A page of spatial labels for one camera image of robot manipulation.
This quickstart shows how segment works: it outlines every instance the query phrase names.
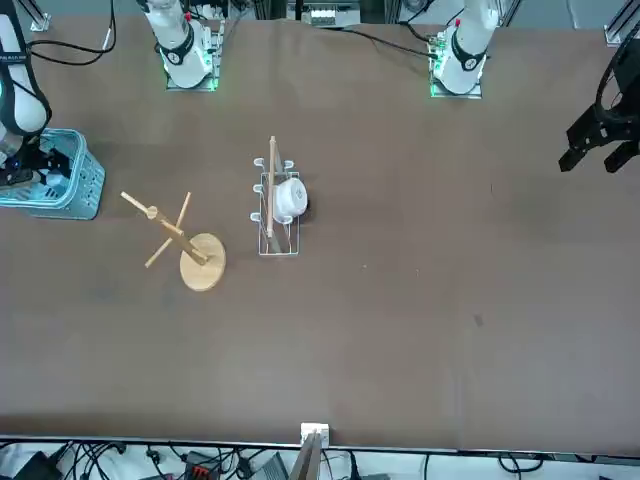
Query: brown table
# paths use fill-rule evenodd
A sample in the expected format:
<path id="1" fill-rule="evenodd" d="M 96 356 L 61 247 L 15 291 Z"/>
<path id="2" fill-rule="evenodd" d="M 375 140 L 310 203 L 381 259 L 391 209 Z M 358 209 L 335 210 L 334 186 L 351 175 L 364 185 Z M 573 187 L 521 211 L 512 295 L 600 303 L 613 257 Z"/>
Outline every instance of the brown table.
<path id="1" fill-rule="evenodd" d="M 337 444 L 640 454 L 640 163 L 557 167 L 602 32 L 498 31 L 482 101 L 289 22 L 242 21 L 215 94 L 165 92 L 152 47 L 135 16 L 92 67 L 35 61 L 107 181 L 92 222 L 0 212 L 2 431 L 295 442 L 321 421 Z M 248 217 L 270 135 L 314 205 L 295 259 L 258 258 Z M 164 235 L 121 190 L 170 217 L 193 192 L 222 282 L 189 291 L 175 249 L 146 270 Z"/>

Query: white mug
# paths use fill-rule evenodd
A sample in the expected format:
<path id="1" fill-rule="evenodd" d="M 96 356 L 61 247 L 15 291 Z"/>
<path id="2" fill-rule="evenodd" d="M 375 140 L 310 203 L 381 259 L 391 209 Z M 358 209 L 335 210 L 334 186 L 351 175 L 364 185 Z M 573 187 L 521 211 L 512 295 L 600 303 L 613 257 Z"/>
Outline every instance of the white mug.
<path id="1" fill-rule="evenodd" d="M 304 183 L 293 177 L 275 186 L 273 195 L 273 219 L 284 225 L 302 215 L 307 209 L 307 189 Z"/>

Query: wooden peg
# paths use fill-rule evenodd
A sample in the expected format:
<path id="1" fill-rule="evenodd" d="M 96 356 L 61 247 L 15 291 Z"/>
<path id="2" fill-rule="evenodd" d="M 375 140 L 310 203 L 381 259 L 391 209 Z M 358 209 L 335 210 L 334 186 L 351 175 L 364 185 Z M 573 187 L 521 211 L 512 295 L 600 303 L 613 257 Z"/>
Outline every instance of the wooden peg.
<path id="1" fill-rule="evenodd" d="M 269 184 L 267 185 L 267 237 L 273 236 L 273 194 L 275 192 L 273 183 L 275 181 L 276 169 L 276 137 L 269 140 Z"/>
<path id="2" fill-rule="evenodd" d="M 147 211 L 147 217 L 149 218 L 149 220 L 154 220 L 162 225 L 169 233 L 169 236 L 178 245 L 180 245 L 180 248 L 187 255 L 189 255 L 194 262 L 196 262 L 198 265 L 204 265 L 205 263 L 207 263 L 207 256 L 204 253 L 200 252 L 196 247 L 194 247 L 193 244 L 184 237 L 184 232 L 177 228 L 175 225 L 171 224 L 169 220 L 167 220 L 167 217 L 165 217 L 157 207 L 149 207 Z"/>
<path id="3" fill-rule="evenodd" d="M 180 228 L 180 225 L 182 224 L 182 220 L 184 219 L 184 216 L 187 213 L 187 207 L 189 206 L 190 200 L 191 200 L 191 192 L 187 192 L 187 196 L 185 197 L 184 203 L 182 204 L 182 209 L 180 210 L 180 215 L 178 215 L 178 221 L 176 222 L 177 228 Z M 153 262 L 155 262 L 158 259 L 158 257 L 162 255 L 162 252 L 164 252 L 169 247 L 169 245 L 171 245 L 171 242 L 173 242 L 173 238 L 171 237 L 167 238 L 164 241 L 164 243 L 160 245 L 160 248 L 156 250 L 156 253 L 151 255 L 151 257 L 149 258 L 149 260 L 147 260 L 144 266 L 146 268 L 149 268 L 151 265 L 153 265 Z"/>
<path id="4" fill-rule="evenodd" d="M 133 198 L 127 192 L 120 192 L 120 196 L 122 198 L 124 198 L 127 202 L 129 202 L 131 205 L 133 205 L 137 209 L 141 210 L 145 215 L 149 216 L 147 207 L 145 207 L 142 203 L 137 201 L 135 198 Z"/>

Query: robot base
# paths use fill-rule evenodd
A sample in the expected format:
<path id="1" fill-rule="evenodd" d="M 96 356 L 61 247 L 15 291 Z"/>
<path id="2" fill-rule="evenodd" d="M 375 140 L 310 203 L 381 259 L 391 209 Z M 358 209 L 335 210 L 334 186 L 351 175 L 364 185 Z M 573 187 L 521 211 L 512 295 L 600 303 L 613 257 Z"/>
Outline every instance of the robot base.
<path id="1" fill-rule="evenodd" d="M 456 98 L 482 98 L 482 87 L 480 79 L 473 89 L 467 93 L 457 95 L 447 90 L 442 83 L 436 78 L 435 71 L 438 70 L 446 56 L 447 43 L 451 40 L 452 30 L 449 29 L 439 32 L 436 37 L 429 43 L 429 53 L 435 53 L 437 60 L 429 59 L 429 96 L 432 98 L 456 97 Z"/>
<path id="2" fill-rule="evenodd" d="M 214 26 L 205 27 L 208 32 L 205 34 L 205 45 L 203 58 L 207 65 L 212 65 L 211 73 L 206 75 L 202 81 L 191 88 L 182 88 L 176 85 L 167 75 L 167 91 L 169 92 L 215 92 L 220 83 L 220 60 L 222 58 L 222 44 L 224 41 L 225 20 L 220 20 L 217 30 Z"/>
<path id="3" fill-rule="evenodd" d="M 475 99 L 482 98 L 482 87 L 480 82 L 478 82 L 476 86 L 473 87 L 473 90 L 471 90 L 468 93 L 465 93 L 464 95 L 456 95 L 455 93 L 451 93 L 449 90 L 444 88 L 444 86 L 437 79 L 433 78 L 433 75 L 429 76 L 429 84 L 430 84 L 429 96 L 433 98 L 443 98 L 443 97 L 475 98 Z"/>

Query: wire rack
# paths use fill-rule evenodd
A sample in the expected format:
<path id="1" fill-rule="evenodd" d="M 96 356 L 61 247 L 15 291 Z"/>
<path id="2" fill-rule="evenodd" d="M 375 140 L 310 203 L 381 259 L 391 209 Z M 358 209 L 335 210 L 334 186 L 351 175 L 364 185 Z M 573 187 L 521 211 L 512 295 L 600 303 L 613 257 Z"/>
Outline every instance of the wire rack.
<path id="1" fill-rule="evenodd" d="M 259 209 L 250 218 L 258 224 L 258 255 L 265 257 L 295 256 L 300 252 L 300 217 L 287 217 L 283 223 L 273 222 L 273 232 L 268 232 L 267 192 L 269 187 L 269 172 L 264 158 L 256 158 L 253 164 L 261 169 L 260 183 L 253 186 L 253 192 L 258 194 Z M 274 184 L 282 183 L 290 178 L 300 178 L 298 172 L 293 171 L 294 163 L 285 160 L 284 165 L 277 162 L 274 172 Z"/>

